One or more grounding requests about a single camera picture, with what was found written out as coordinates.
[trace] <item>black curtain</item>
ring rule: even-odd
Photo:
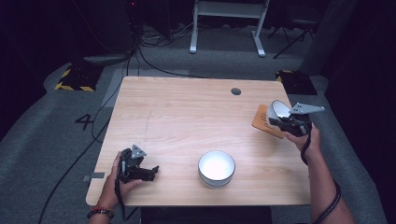
[[[325,95],[377,186],[388,223],[396,223],[394,15],[394,2],[359,1],[322,71]]]
[[[47,76],[72,61],[71,53],[79,52],[82,60],[82,55],[103,52],[72,1],[52,2],[7,0],[0,4],[0,141],[26,109],[46,93],[43,83]],[[76,2],[92,22],[85,1]],[[53,13],[55,9],[62,15]],[[58,20],[70,23],[71,31],[64,42],[71,41],[67,35],[75,36],[73,46],[66,46],[55,32],[65,31]]]

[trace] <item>white bowl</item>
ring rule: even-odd
[[[281,101],[275,100],[267,107],[266,121],[267,124],[271,125],[269,118],[279,119],[288,118],[290,115],[290,108],[283,104]]]
[[[235,162],[222,151],[210,151],[201,157],[198,163],[199,175],[210,188],[219,188],[233,178]]]

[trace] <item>black cable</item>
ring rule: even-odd
[[[59,185],[61,185],[62,181],[64,180],[64,178],[69,174],[69,172],[73,169],[73,167],[76,165],[76,163],[79,161],[79,159],[81,159],[82,156],[84,156],[84,154],[88,151],[88,149],[90,149],[90,147],[93,145],[93,143],[95,143],[96,138],[99,137],[100,134],[102,134],[102,132],[105,130],[106,126],[108,125],[108,123],[110,122],[110,119],[108,119],[107,123],[103,126],[103,128],[101,129],[101,131],[99,132],[99,134],[95,137],[95,139],[93,139],[90,144],[79,154],[79,156],[76,158],[76,160],[70,165],[70,167],[66,170],[66,172],[62,175],[61,179],[58,180],[58,182],[56,183],[55,187],[52,189],[51,193],[49,194],[49,197],[47,198],[46,202],[44,203],[44,207],[41,210],[41,214],[40,214],[40,218],[38,220],[38,224],[41,223],[43,216],[46,212],[47,206],[50,202],[50,199],[52,198],[53,194],[55,193],[56,189],[59,187]]]
[[[125,69],[125,65],[127,64],[127,62],[124,63],[124,66],[122,67],[121,70],[121,76],[123,77],[123,70]],[[121,82],[119,83],[119,85],[117,86],[117,88],[114,90],[114,92],[110,95],[110,97],[108,97],[108,99],[105,101],[105,103],[99,108],[99,110],[96,112],[95,117],[93,118],[93,123],[92,123],[92,127],[91,127],[91,136],[93,137],[93,139],[95,139],[95,135],[93,134],[93,129],[94,129],[94,123],[96,122],[96,118],[99,114],[99,112],[105,107],[105,105],[108,103],[108,101],[110,101],[110,99],[116,94],[117,90],[120,88]]]
[[[137,58],[137,54],[134,55],[136,57],[137,60],[137,76],[140,77],[140,61]]]
[[[79,6],[77,5],[76,1],[75,1],[75,0],[72,0],[72,2],[73,2],[73,4],[74,4],[76,10],[78,11],[79,16],[84,20],[84,22],[85,22],[85,24],[86,24],[88,30],[90,30],[91,35],[94,37],[94,39],[99,43],[99,45],[100,45],[103,49],[107,49],[108,51],[113,52],[113,53],[125,53],[125,51],[115,51],[115,50],[113,50],[113,49],[111,49],[111,48],[105,46],[105,45],[103,44],[103,42],[98,38],[98,36],[96,35],[96,33],[93,31],[93,29],[91,28],[90,24],[88,23],[87,18],[85,18],[84,14],[82,13],[82,11],[81,11],[81,9],[79,8]]]
[[[129,53],[124,53],[122,57],[116,58],[116,59],[106,59],[102,61],[95,61],[95,60],[90,60],[89,57],[84,57],[84,61],[89,63],[92,66],[107,66],[107,65],[113,65],[117,63],[122,63],[125,60],[127,60],[129,57]]]
[[[170,39],[165,38],[163,35],[160,35],[158,32],[155,31],[151,31],[151,30],[147,30],[144,33],[151,33],[154,32],[154,35],[149,35],[149,36],[142,36],[142,39],[151,39],[151,38],[156,38],[157,39],[157,43],[152,44],[152,43],[147,43],[144,41],[144,46],[145,47],[149,47],[149,48],[155,48],[155,47],[165,47],[168,46],[172,43],[174,43],[176,40],[182,39],[184,36],[186,35],[192,35],[192,34],[185,34],[183,35],[182,33],[185,31],[189,31],[192,28],[193,23],[190,23],[189,25],[185,26],[184,28],[181,28],[177,31],[173,30],[173,33],[170,34]],[[168,40],[168,43],[165,43],[163,45],[160,45],[164,40]]]
[[[126,64],[126,76],[127,77],[129,76],[128,71],[129,71],[129,62],[131,61],[131,58],[132,58],[132,54],[129,56],[128,63]]]
[[[200,77],[200,76],[194,76],[194,75],[182,75],[182,74],[178,74],[178,73],[173,73],[173,72],[168,72],[168,71],[162,70],[161,68],[158,68],[158,67],[152,65],[151,63],[149,63],[149,62],[146,60],[145,56],[143,55],[142,49],[141,49],[140,47],[139,47],[138,49],[139,49],[139,51],[140,51],[140,55],[142,56],[142,59],[143,59],[148,65],[150,65],[152,68],[154,68],[154,69],[156,69],[156,70],[158,70],[158,71],[161,71],[161,72],[166,73],[166,74],[174,75],[174,76],[179,76],[179,77],[198,77],[198,78],[207,78],[207,77]]]

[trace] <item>table top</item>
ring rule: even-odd
[[[259,105],[274,100],[290,106],[277,81],[126,77],[94,171],[108,176],[117,153],[137,145],[148,154],[140,166],[160,170],[125,204],[309,204],[308,170],[298,149],[251,125]],[[198,161],[212,150],[235,161],[231,182],[220,189],[208,188],[198,172]],[[97,203],[105,180],[92,179],[88,204]]]

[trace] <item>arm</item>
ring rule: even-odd
[[[117,171],[119,169],[120,162],[120,152],[117,155],[117,158],[113,162],[113,167],[111,168],[111,173],[107,177],[106,182],[102,189],[102,194],[99,198],[99,202],[96,206],[104,207],[108,210],[113,210],[114,207],[119,203],[117,195],[114,191],[115,188],[115,180],[117,178]],[[127,184],[120,182],[120,191],[121,196],[123,197],[127,192],[131,191],[134,187],[141,184],[142,180],[133,180],[128,182]],[[90,224],[107,224],[109,223],[110,218],[106,214],[95,214],[90,218]]]
[[[319,129],[314,124],[312,124],[312,126],[311,144],[305,152],[305,158],[308,162],[311,191],[311,218],[312,221],[316,221],[320,214],[332,203],[336,190],[329,167],[320,151]],[[286,137],[293,142],[300,151],[303,149],[307,139],[307,136],[296,137],[290,133],[286,133]],[[346,203],[341,198],[334,210],[332,210],[322,223],[354,223],[354,220]]]

